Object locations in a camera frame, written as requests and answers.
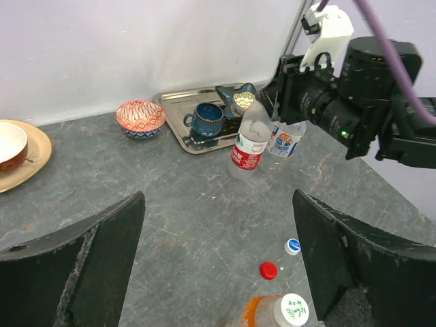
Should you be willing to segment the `orange juice bottle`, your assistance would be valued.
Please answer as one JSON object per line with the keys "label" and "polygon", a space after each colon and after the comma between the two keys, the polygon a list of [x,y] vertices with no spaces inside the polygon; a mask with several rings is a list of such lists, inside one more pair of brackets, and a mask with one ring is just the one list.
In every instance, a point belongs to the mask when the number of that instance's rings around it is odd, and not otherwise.
{"label": "orange juice bottle", "polygon": [[277,299],[282,296],[258,296],[251,299],[241,314],[235,319],[226,322],[224,326],[235,327],[281,327],[276,322],[273,309]]}

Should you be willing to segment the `red bottle cap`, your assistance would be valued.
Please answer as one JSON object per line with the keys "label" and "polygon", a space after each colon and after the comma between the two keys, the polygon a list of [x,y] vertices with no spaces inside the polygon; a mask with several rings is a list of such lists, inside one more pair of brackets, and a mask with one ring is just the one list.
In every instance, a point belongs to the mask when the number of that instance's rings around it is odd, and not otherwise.
{"label": "red bottle cap", "polygon": [[273,262],[264,262],[260,266],[260,274],[266,280],[273,280],[278,275],[278,268]]}

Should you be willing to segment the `blue white Pocari cap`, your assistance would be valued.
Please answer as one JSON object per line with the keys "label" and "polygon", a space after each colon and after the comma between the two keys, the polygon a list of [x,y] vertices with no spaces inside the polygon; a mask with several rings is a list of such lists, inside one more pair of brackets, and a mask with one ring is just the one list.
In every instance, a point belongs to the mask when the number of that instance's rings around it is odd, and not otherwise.
{"label": "blue white Pocari cap", "polygon": [[300,242],[295,238],[290,238],[284,244],[284,249],[289,255],[298,255],[301,250]]}

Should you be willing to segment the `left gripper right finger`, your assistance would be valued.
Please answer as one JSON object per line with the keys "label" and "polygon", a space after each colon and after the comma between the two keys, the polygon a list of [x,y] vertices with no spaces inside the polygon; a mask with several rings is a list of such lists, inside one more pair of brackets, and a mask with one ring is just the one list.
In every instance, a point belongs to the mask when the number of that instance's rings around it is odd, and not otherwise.
{"label": "left gripper right finger", "polygon": [[434,326],[435,248],[375,228],[297,189],[298,239],[325,326]]}

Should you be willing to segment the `tall red-cap clear bottle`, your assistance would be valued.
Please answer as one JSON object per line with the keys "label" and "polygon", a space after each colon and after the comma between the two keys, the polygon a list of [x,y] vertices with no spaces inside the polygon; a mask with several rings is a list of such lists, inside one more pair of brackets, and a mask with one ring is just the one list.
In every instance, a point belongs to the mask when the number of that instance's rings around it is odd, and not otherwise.
{"label": "tall red-cap clear bottle", "polygon": [[254,174],[274,125],[265,107],[255,99],[242,118],[232,147],[229,171],[233,177],[246,180]]}

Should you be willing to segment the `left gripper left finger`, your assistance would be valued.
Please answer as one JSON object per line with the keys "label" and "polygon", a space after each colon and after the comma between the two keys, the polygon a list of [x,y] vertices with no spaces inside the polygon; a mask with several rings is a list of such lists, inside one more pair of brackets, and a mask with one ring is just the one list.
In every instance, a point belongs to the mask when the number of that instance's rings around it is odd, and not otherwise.
{"label": "left gripper left finger", "polygon": [[138,191],[1,251],[1,325],[118,326],[145,209]]}

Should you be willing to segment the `clear Pocari Sweat bottle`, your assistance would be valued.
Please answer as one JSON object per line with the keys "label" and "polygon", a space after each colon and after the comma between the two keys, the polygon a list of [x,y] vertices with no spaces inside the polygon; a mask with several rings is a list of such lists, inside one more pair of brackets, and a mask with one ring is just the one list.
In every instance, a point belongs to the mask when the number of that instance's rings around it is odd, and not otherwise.
{"label": "clear Pocari Sweat bottle", "polygon": [[260,170],[268,174],[282,171],[295,153],[306,129],[304,121],[291,125],[276,122],[261,158]]}

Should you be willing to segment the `white juice bottle cap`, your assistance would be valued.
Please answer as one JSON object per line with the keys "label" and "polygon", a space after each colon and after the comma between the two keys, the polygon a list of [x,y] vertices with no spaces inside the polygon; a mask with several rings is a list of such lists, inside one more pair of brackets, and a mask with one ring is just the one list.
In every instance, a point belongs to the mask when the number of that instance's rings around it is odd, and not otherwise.
{"label": "white juice bottle cap", "polygon": [[273,309],[276,322],[281,327],[303,326],[309,320],[309,306],[300,295],[286,294],[276,300]]}

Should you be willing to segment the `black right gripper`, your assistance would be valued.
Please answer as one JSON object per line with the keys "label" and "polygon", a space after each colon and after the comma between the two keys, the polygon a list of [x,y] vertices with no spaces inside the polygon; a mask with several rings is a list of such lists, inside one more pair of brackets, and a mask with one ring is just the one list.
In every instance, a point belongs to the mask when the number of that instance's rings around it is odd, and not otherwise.
{"label": "black right gripper", "polygon": [[293,104],[302,59],[303,56],[293,54],[281,56],[270,82],[256,91],[255,97],[265,107],[271,121],[286,125],[305,121]]}

